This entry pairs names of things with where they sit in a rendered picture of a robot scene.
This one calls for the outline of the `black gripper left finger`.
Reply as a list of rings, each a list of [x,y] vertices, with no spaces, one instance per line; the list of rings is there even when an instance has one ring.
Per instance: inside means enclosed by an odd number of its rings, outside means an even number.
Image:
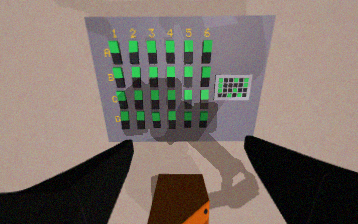
[[[125,140],[32,187],[0,192],[0,224],[107,224],[133,154]]]

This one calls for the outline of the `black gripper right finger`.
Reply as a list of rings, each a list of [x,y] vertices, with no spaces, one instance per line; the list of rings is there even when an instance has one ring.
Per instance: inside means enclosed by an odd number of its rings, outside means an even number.
[[[358,224],[358,172],[251,135],[244,150],[287,224]]]

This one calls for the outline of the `grey switch panel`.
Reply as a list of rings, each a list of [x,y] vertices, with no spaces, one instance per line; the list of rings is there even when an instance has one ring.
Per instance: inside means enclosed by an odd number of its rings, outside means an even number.
[[[109,142],[253,136],[275,19],[84,17]]]

